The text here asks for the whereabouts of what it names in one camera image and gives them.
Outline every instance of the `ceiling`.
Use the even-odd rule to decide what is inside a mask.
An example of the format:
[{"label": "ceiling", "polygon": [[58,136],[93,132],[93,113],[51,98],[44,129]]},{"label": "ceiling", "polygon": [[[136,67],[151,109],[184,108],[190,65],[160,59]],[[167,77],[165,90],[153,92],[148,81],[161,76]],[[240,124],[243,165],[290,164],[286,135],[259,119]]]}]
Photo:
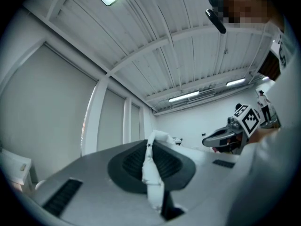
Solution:
[{"label": "ceiling", "polygon": [[205,15],[208,0],[26,0],[42,22],[156,112],[168,99],[228,81],[256,82],[276,30],[271,24],[226,24],[220,34]]}]

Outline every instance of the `person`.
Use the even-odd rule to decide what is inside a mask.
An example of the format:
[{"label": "person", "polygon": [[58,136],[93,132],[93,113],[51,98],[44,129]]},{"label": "person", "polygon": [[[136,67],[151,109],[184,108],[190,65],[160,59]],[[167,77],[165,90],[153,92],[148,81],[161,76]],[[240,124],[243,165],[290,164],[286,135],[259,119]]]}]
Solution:
[{"label": "person", "polygon": [[267,114],[269,117],[269,122],[272,123],[271,115],[269,113],[269,105],[268,103],[271,103],[267,97],[264,95],[264,92],[262,90],[259,91],[259,97],[257,99],[257,104],[260,106],[264,119],[265,119],[265,125],[268,124],[268,118]]},{"label": "person", "polygon": [[279,29],[279,66],[281,73],[299,48],[298,40],[287,19],[271,0],[209,0],[213,12],[229,23],[272,22]]}]

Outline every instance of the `black grille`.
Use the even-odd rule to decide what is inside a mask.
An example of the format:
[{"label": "black grille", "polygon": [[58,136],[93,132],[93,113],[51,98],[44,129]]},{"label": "black grille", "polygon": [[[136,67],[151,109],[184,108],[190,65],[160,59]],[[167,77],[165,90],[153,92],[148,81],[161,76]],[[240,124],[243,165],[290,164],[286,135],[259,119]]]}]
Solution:
[{"label": "black grille", "polygon": [[60,216],[72,197],[76,194],[82,182],[69,179],[44,205],[44,209],[49,213]]},{"label": "black grille", "polygon": [[[146,185],[141,181],[147,140],[117,154],[108,164],[108,174],[123,190],[145,194]],[[192,179],[196,168],[188,157],[161,145],[157,141],[152,146],[153,159],[166,191],[183,189]]]},{"label": "black grille", "polygon": [[215,160],[212,163],[226,168],[233,168],[235,165],[235,163],[233,162],[228,162],[223,160]]},{"label": "black grille", "polygon": [[152,150],[153,159],[162,180],[181,170],[182,163],[178,158],[174,157],[170,153],[167,153],[165,150],[156,145],[153,146]]},{"label": "black grille", "polygon": [[146,147],[142,146],[138,150],[126,156],[122,167],[132,177],[142,180],[142,166],[145,158]]}]

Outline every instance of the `white cloth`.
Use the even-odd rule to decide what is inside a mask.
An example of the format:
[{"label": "white cloth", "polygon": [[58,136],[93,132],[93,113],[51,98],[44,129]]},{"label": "white cloth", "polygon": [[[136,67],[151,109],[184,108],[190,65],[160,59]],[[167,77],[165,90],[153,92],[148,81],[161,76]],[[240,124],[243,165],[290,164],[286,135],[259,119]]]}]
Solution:
[{"label": "white cloth", "polygon": [[164,197],[164,183],[152,158],[152,146],[150,145],[146,146],[145,159],[142,166],[142,182],[147,186],[147,199],[152,208],[161,212]]},{"label": "white cloth", "polygon": [[280,45],[281,75],[267,96],[276,110],[281,127],[291,128],[301,124],[301,57],[297,38],[286,18]]},{"label": "white cloth", "polygon": [[264,108],[264,107],[266,107],[268,105],[267,97],[265,95],[259,96],[257,98],[257,102],[260,103],[260,107],[261,108]]}]

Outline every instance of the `black pad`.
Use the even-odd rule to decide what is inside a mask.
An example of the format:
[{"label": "black pad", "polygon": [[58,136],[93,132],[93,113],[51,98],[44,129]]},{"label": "black pad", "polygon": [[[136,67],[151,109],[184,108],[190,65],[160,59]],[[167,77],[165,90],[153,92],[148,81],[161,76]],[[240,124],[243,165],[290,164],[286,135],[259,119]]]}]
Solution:
[{"label": "black pad", "polygon": [[212,163],[226,168],[233,168],[235,165],[235,163],[233,162],[228,162],[223,160],[215,160]]},{"label": "black pad", "polygon": [[69,179],[43,206],[54,216],[60,216],[83,183]]},{"label": "black pad", "polygon": [[[115,184],[131,193],[147,193],[141,181],[147,140],[117,154],[108,164],[108,174]],[[153,160],[165,184],[165,191],[183,189],[195,174],[194,162],[168,147],[154,142]]]}]

